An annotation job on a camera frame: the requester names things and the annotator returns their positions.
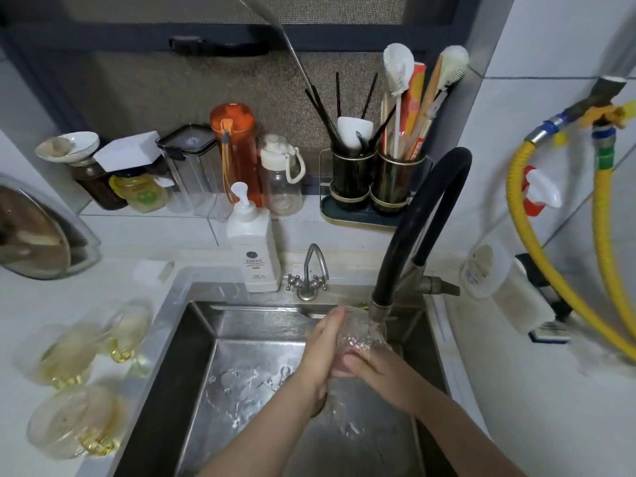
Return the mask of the person's right hand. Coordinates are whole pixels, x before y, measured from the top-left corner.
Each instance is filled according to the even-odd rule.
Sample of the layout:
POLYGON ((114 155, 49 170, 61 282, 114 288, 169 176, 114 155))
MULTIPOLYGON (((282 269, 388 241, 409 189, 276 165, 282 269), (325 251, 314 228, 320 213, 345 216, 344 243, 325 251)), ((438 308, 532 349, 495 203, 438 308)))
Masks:
POLYGON ((395 408, 415 415, 422 386, 420 375, 393 351, 385 348, 371 350, 378 351, 378 376, 360 379, 395 408))

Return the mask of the person's left hand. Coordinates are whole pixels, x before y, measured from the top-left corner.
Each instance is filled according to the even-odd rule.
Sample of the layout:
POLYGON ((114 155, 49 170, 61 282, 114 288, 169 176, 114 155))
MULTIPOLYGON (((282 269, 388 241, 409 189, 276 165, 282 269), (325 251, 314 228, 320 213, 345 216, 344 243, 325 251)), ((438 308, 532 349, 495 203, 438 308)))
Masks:
POLYGON ((314 415, 326 395, 327 379, 336 352, 336 339, 318 335, 318 324, 307 338, 299 366, 292 377, 298 396, 314 415))

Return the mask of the clear drinking glass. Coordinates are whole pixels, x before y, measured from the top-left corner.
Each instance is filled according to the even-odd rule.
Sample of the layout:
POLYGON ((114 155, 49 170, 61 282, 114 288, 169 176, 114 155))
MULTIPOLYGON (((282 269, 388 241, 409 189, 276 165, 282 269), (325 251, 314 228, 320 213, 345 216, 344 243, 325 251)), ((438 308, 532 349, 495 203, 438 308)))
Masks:
POLYGON ((391 346, 386 341, 384 327, 373 321, 369 312, 356 306, 345 306, 345 319, 336 339, 336 352, 331 368, 334 377, 350 377, 352 373, 344 364, 344 355, 354 354, 369 359, 372 348, 391 346))

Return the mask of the person's left forearm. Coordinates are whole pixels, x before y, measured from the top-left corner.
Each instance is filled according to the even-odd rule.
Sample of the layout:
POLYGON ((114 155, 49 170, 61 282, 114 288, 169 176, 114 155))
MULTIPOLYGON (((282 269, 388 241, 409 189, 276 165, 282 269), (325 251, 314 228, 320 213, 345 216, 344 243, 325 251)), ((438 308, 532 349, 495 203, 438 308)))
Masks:
POLYGON ((327 388, 291 378, 196 477, 281 477, 327 388))

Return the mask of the person's right forearm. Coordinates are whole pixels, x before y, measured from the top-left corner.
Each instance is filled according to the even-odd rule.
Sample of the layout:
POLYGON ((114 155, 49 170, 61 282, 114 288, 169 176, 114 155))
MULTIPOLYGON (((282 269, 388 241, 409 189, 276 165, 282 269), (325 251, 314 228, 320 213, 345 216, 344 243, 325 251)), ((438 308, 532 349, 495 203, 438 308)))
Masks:
POLYGON ((457 477, 527 477, 456 401, 425 380, 417 384, 415 394, 415 416, 457 477))

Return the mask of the small steel tap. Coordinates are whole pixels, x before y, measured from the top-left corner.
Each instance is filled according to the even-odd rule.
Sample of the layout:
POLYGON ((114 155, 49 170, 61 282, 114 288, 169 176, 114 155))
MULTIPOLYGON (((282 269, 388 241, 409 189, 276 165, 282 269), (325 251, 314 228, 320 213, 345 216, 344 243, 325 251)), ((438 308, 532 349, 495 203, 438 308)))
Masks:
POLYGON ((294 289, 300 300, 312 301, 317 297, 320 290, 327 290, 328 280, 330 280, 330 274, 322 250, 316 243, 311 243, 303 263, 303 275, 292 275, 289 273, 286 279, 286 290, 291 291, 294 289), (311 277, 310 263, 314 255, 317 257, 321 275, 311 277))

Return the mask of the white soap pump bottle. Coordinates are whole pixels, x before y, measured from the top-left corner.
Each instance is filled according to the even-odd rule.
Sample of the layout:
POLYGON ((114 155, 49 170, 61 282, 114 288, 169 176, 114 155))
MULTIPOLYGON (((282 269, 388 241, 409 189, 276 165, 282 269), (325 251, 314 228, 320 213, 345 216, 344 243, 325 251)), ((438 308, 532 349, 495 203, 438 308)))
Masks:
POLYGON ((271 213, 248 198, 246 183, 236 182, 230 189, 238 201, 228 218, 227 239, 245 287, 251 293, 278 291, 282 273, 271 213))

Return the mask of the stainless steel sink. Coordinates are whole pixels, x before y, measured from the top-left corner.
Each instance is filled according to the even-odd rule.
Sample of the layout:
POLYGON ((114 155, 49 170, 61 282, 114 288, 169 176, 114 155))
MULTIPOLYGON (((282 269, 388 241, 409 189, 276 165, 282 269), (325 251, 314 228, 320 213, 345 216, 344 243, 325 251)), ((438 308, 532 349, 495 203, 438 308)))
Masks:
MULTIPOLYGON (((195 284, 113 477, 195 477, 297 369, 306 337, 372 287, 330 285, 311 302, 282 290, 195 284)), ((433 437, 355 378, 330 379, 284 477, 457 477, 433 437)))

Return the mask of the green utensil holder tray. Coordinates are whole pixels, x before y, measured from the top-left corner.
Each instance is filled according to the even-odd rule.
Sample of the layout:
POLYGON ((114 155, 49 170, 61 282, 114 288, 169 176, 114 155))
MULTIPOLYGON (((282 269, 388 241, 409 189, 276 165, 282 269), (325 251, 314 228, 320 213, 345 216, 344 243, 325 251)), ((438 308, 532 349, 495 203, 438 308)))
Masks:
MULTIPOLYGON (((414 196, 415 192, 424 182, 427 174, 430 172, 433 162, 430 157, 426 156, 427 160, 425 165, 418 171, 418 174, 413 177, 411 180, 412 183, 418 183, 417 186, 412 187, 411 198, 409 199, 409 204, 414 196)), ((369 197, 367 198, 367 206, 363 210, 356 211, 345 211, 338 207, 335 203, 335 200, 330 195, 330 182, 333 178, 333 168, 332 168, 332 150, 325 149, 321 151, 319 155, 319 196, 321 197, 319 207, 322 216, 334 223, 334 224, 358 224, 366 227, 375 227, 375 228, 396 228, 402 218, 404 212, 398 214, 397 216, 382 216, 376 213, 371 205, 370 192, 369 197)))

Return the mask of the clear bottle white lid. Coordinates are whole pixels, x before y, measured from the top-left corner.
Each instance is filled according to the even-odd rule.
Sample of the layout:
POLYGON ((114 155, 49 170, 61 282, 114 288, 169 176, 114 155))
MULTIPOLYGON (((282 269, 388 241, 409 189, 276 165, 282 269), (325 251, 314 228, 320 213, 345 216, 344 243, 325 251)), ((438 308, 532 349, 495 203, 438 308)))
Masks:
POLYGON ((292 216, 303 207, 300 182, 306 164, 298 147, 285 137, 266 134, 259 148, 259 175, 265 206, 276 217, 292 216))

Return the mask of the black gold utensil cup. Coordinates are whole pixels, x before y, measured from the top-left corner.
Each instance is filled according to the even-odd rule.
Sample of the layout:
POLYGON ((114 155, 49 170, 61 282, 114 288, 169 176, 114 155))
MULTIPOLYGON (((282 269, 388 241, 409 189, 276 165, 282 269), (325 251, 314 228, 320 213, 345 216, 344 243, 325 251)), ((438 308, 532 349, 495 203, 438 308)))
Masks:
POLYGON ((379 152, 370 184, 373 210, 382 216, 397 216, 405 211, 411 198, 411 180, 425 165, 426 156, 416 160, 398 160, 379 152))
POLYGON ((367 206, 376 156, 369 152, 353 157, 332 150, 330 195, 339 208, 352 212, 367 206))

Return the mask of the clear plastic measuring cup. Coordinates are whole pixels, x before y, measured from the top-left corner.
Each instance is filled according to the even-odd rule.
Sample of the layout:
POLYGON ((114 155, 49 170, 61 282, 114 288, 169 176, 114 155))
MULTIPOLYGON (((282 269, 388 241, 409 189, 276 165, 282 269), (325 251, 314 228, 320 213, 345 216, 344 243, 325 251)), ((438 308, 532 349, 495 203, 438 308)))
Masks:
POLYGON ((459 271, 462 289, 474 299, 487 299, 492 296, 505 281, 513 258, 509 247, 500 241, 477 243, 459 271))

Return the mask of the white blue scrub sponge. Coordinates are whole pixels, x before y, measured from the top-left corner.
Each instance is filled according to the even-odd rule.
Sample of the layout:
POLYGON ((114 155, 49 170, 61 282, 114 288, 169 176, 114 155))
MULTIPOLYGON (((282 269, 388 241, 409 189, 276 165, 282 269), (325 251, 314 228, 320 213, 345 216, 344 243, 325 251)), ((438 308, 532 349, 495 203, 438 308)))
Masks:
POLYGON ((567 345, 570 333, 557 320, 554 310, 543 294, 529 280, 527 271, 515 258, 511 268, 494 293, 497 307, 512 327, 533 344, 567 345))

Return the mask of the orange water bottle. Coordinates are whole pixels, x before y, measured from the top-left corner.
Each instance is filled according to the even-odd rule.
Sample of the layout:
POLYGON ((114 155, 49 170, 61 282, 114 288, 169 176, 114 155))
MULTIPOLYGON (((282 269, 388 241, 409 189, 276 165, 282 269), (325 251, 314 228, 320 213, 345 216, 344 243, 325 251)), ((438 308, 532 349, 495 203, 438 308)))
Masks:
POLYGON ((222 183, 231 204, 237 202, 231 191, 236 182, 247 185, 247 196, 257 207, 264 207, 259 178, 257 128, 252 110, 244 103, 224 103, 210 113, 211 128, 221 154, 222 183))

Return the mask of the wooden chopsticks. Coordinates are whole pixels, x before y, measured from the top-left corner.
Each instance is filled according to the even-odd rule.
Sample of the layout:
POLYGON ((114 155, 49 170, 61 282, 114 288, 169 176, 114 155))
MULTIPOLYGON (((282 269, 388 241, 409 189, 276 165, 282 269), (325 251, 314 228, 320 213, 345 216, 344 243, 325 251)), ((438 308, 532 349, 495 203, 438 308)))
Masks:
POLYGON ((380 136, 380 148, 383 155, 394 160, 398 159, 400 142, 402 94, 390 95, 384 92, 382 101, 382 123, 384 129, 380 136))

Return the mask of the clear container black lid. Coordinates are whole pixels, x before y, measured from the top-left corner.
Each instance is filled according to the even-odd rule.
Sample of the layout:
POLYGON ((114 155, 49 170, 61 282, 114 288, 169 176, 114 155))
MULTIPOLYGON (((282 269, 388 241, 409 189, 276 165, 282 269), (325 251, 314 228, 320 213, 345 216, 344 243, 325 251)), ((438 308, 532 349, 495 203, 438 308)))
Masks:
POLYGON ((175 184, 174 200, 194 216, 225 221, 231 212, 221 187, 217 141, 208 125, 186 124, 155 140, 175 184))

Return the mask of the yellow-tinted glass cup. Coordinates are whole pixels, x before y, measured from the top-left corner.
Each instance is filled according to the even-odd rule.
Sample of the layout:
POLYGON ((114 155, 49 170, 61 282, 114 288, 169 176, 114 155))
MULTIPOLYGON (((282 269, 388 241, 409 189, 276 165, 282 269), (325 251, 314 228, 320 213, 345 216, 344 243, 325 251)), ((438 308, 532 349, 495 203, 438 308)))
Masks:
POLYGON ((99 346, 96 323, 45 324, 18 344, 11 362, 29 382, 60 390, 89 381, 99 346))
POLYGON ((120 446, 122 398, 103 385, 76 385, 48 396, 31 415, 28 443, 55 460, 106 457, 120 446))
POLYGON ((152 301, 136 297, 119 305, 100 337, 99 354, 124 363, 137 356, 154 318, 152 301))

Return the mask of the bunch of black chopsticks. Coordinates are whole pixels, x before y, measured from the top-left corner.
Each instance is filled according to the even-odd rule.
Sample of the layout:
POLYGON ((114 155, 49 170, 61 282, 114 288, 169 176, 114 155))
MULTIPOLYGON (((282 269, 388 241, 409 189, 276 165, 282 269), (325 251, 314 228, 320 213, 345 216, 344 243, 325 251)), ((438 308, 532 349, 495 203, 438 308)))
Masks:
MULTIPOLYGON (((377 85, 378 78, 379 78, 379 74, 375 73, 371 81, 369 90, 366 94, 366 99, 364 101, 364 106, 360 112, 360 116, 352 117, 352 118, 360 118, 360 119, 366 119, 371 121, 370 119, 367 118, 367 112, 370 106, 371 99, 375 93, 375 87, 377 85)), ((338 135, 338 130, 337 130, 337 119, 340 116, 346 116, 345 112, 343 111, 343 93, 342 93, 341 85, 342 84, 340 79, 340 73, 336 72, 335 80, 334 80, 334 88, 333 88, 333 106, 334 106, 333 114, 336 116, 336 118, 331 117, 330 110, 327 109, 326 104, 322 98, 322 95, 319 92, 319 89, 313 83, 311 82, 308 83, 308 86, 305 88, 305 94, 307 95, 311 105, 314 108, 314 111, 317 113, 320 121, 322 122, 323 127, 325 128, 327 132, 328 138, 330 142, 332 143, 333 148, 343 152, 351 153, 354 157, 376 151, 377 146, 380 143, 380 136, 382 134, 382 130, 384 129, 384 124, 382 123, 382 120, 379 125, 376 125, 374 123, 373 135, 369 142, 365 142, 360 135, 358 136, 362 144, 361 149, 358 149, 358 150, 347 149, 346 146, 343 144, 342 140, 340 139, 340 136, 338 135)))

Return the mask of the yellow jar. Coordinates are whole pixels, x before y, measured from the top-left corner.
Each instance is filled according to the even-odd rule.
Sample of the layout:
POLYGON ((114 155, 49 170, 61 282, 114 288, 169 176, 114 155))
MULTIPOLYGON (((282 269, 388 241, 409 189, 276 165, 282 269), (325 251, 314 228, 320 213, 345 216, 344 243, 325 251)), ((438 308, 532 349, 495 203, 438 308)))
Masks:
POLYGON ((166 206, 169 195, 144 167, 118 170, 110 174, 109 185, 117 196, 141 214, 166 206))

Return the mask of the orange long packet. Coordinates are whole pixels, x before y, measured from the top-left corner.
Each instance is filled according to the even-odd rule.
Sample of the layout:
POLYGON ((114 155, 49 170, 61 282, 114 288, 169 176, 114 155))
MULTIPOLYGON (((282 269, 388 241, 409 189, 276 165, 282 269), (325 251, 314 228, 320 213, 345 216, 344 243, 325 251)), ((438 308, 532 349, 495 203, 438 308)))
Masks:
POLYGON ((424 95, 424 82, 426 75, 426 65, 416 62, 412 77, 409 81, 409 89, 404 96, 406 112, 403 124, 404 149, 402 155, 404 160, 410 161, 415 158, 413 152, 420 137, 420 132, 424 127, 425 116, 420 113, 420 106, 424 95))

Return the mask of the white round dish brush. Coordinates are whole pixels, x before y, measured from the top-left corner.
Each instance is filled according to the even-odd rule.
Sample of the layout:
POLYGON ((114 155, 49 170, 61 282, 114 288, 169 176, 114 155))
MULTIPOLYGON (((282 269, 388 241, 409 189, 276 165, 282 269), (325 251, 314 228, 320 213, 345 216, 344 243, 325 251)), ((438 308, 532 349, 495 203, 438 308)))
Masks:
POLYGON ((398 42, 388 45, 383 52, 387 89, 395 101, 393 122, 393 148, 390 155, 398 159, 402 96, 409 89, 409 82, 415 70, 415 58, 411 50, 398 42))

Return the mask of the white paper box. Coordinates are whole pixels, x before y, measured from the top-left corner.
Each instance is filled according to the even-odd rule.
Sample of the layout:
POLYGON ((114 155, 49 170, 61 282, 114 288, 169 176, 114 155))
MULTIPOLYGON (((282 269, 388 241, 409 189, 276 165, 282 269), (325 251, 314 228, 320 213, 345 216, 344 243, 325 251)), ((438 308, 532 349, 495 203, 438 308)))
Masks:
POLYGON ((143 167, 151 174, 166 176, 170 169, 156 144, 159 138, 156 131, 119 138, 107 143, 92 157, 110 174, 143 167))

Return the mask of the brown jar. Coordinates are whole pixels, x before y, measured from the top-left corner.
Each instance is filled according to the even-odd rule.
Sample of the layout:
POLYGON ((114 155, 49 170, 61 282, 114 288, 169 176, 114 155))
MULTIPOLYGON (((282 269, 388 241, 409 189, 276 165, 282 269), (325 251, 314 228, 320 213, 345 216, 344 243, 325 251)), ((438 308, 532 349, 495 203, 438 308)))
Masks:
POLYGON ((78 183, 104 210, 113 211, 125 208, 128 202, 119 197, 109 183, 108 174, 92 157, 69 163, 72 179, 78 183))

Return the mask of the white silicone bottle brush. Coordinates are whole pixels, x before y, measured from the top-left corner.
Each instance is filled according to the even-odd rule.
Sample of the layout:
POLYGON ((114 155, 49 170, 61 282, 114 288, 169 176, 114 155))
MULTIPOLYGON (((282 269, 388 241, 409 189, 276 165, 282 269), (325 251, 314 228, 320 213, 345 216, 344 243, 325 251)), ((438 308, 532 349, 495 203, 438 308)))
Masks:
POLYGON ((448 89, 463 78, 469 60, 470 56, 463 46, 448 46, 441 51, 427 83, 413 127, 405 141, 399 145, 398 160, 414 161, 418 158, 433 121, 448 96, 448 89))

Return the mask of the white small dish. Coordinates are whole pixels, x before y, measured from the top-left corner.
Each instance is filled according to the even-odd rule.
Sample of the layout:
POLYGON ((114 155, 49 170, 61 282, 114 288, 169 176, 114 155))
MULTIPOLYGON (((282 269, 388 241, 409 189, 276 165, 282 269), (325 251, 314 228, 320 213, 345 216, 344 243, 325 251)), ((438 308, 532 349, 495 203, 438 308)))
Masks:
POLYGON ((97 151, 100 137, 94 132, 73 132, 52 136, 40 143, 36 155, 52 163, 69 164, 84 160, 97 151))

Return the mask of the glass pot lid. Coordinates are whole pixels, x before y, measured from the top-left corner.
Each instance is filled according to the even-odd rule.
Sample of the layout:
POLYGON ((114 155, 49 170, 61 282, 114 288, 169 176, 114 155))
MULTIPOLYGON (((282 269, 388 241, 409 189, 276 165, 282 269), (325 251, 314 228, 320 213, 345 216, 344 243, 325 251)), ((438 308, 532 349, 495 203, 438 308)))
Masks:
POLYGON ((0 174, 0 266, 34 280, 66 279, 102 260, 100 241, 73 211, 0 174))

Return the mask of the brass gas valve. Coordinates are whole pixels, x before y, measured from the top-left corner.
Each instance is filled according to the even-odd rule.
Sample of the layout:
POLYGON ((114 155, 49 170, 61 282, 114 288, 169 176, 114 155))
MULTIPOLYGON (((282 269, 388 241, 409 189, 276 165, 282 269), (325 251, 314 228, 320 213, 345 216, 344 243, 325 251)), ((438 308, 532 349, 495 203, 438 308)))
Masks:
POLYGON ((546 140, 556 140, 569 125, 579 123, 591 128, 595 148, 595 170, 610 171, 614 168, 616 131, 623 129, 629 118, 629 110, 616 105, 613 100, 626 86, 627 79, 608 74, 600 76, 589 94, 550 119, 543 121, 525 137, 520 152, 528 161, 536 148, 546 140))

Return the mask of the black wall bracket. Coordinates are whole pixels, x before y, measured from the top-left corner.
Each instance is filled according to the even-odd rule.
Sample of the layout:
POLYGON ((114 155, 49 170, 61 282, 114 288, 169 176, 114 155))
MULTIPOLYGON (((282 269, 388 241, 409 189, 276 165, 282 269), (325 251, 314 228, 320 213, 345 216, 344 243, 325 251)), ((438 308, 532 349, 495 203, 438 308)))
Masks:
POLYGON ((528 253, 521 253, 515 256, 516 261, 521 265, 530 284, 545 299, 547 304, 555 313, 555 319, 559 322, 566 322, 571 313, 572 307, 562 298, 546 276, 528 253))

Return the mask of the white red wall hook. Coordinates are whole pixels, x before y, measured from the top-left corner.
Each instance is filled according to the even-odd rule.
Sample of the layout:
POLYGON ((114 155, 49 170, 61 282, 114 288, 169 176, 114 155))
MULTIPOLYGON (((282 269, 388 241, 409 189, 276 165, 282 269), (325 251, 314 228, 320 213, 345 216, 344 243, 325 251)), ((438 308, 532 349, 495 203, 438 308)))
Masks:
POLYGON ((537 217, 546 207, 556 209, 562 205, 559 188, 534 166, 524 168, 521 192, 523 210, 528 217, 537 217))

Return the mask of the dark window frame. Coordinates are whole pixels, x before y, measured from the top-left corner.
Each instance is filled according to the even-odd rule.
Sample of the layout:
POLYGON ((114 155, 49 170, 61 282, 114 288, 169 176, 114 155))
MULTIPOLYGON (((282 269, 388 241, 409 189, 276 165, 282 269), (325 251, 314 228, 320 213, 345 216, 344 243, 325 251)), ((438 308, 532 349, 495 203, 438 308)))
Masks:
MULTIPOLYGON (((431 64, 463 45, 485 0, 260 0, 284 26, 333 114, 340 73, 343 111, 358 116, 382 51, 407 45, 431 64)), ((0 47, 63 131, 107 140, 209 123, 242 102, 259 127, 309 147, 328 144, 282 34, 241 0, 0 0, 0 47), (219 43, 267 40, 251 58, 176 55, 175 35, 219 43)))

